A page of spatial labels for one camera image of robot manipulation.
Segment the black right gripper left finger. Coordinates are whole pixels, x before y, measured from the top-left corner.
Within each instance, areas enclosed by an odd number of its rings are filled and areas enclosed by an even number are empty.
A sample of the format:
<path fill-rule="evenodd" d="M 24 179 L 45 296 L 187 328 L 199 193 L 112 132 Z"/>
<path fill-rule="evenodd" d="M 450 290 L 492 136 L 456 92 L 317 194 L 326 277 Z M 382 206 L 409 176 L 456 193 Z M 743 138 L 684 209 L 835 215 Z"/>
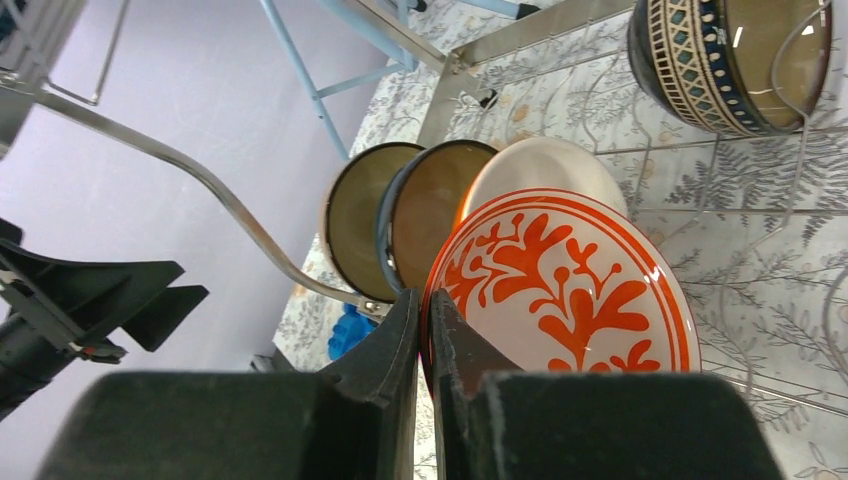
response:
<path fill-rule="evenodd" d="M 316 372 L 129 372 L 72 410 L 42 479 L 409 479 L 419 296 Z"/>

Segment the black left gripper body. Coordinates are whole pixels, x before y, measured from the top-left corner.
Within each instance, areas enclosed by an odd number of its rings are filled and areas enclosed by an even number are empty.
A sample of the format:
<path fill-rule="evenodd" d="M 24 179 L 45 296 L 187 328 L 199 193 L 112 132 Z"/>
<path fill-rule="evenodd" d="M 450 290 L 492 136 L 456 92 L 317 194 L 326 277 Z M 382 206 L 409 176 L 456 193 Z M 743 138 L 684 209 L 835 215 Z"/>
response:
<path fill-rule="evenodd" d="M 73 360 L 12 308 L 1 321 L 1 420 L 46 387 Z"/>

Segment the orange bowl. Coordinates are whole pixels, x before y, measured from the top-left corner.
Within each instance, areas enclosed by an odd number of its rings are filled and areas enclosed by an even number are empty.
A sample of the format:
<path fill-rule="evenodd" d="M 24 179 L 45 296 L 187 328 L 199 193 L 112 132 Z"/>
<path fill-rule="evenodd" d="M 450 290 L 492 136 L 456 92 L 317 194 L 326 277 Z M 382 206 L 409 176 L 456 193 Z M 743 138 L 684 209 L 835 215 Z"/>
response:
<path fill-rule="evenodd" d="M 618 183 L 597 157 L 570 141 L 534 137 L 506 147 L 486 163 L 460 202 L 453 225 L 500 195 L 529 188 L 577 192 L 628 213 Z"/>

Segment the red white coral bowl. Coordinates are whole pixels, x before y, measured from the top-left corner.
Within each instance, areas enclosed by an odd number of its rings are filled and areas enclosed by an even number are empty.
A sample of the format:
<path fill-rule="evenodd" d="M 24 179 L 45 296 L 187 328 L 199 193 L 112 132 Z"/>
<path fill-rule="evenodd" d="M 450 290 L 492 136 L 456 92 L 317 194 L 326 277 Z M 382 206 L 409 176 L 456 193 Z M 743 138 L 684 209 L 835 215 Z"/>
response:
<path fill-rule="evenodd" d="M 624 215 L 529 188 L 467 215 L 430 270 L 461 318 L 530 371 L 698 372 L 692 310 L 671 266 Z"/>

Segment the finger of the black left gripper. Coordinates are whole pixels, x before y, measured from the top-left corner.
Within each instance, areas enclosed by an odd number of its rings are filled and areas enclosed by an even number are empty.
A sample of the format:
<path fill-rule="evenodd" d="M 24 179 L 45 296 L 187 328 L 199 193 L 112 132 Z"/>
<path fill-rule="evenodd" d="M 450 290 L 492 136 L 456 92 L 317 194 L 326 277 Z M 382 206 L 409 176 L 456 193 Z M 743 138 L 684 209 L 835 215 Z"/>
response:
<path fill-rule="evenodd" d="M 166 288 L 122 329 L 143 349 L 155 352 L 208 294 L 202 285 Z"/>
<path fill-rule="evenodd" d="M 92 345 L 122 328 L 184 273 L 175 261 L 79 262 L 3 240 L 2 297 L 54 345 Z"/>

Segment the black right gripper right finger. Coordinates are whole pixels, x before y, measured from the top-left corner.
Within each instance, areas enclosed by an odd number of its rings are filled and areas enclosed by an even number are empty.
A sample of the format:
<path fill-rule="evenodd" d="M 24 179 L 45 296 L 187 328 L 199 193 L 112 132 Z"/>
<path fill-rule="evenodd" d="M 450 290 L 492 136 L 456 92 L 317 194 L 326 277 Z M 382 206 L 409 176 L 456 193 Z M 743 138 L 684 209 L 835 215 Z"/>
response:
<path fill-rule="evenodd" d="M 442 479 L 778 479 L 733 387 L 706 374 L 531 373 L 429 301 Z"/>

